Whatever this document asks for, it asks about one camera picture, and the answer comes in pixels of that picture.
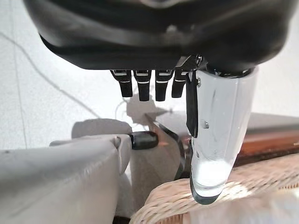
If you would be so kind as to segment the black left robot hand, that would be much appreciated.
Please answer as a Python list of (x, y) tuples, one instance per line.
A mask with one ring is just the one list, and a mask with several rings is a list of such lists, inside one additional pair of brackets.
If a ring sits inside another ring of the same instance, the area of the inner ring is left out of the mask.
[(256, 67), (283, 48), (296, 0), (26, 0), (44, 45), (86, 70), (109, 70), (123, 97), (186, 91), (194, 200), (224, 189), (246, 133)]

